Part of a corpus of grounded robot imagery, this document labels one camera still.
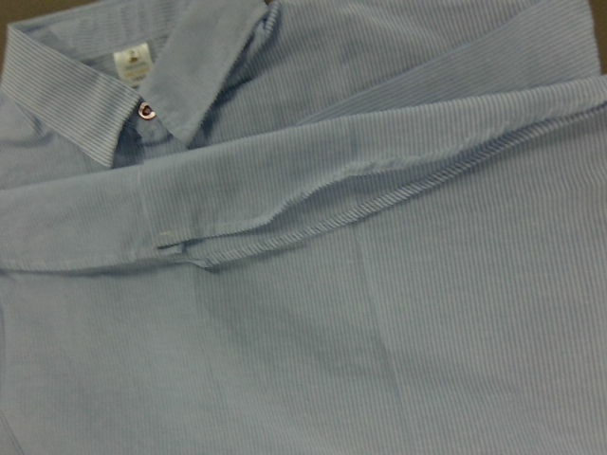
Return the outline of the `blue striped button shirt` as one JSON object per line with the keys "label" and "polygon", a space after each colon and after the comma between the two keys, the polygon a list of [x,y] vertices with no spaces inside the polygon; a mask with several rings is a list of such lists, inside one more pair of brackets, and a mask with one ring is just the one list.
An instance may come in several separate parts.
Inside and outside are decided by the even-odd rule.
{"label": "blue striped button shirt", "polygon": [[585,1],[10,24],[5,454],[602,454]]}

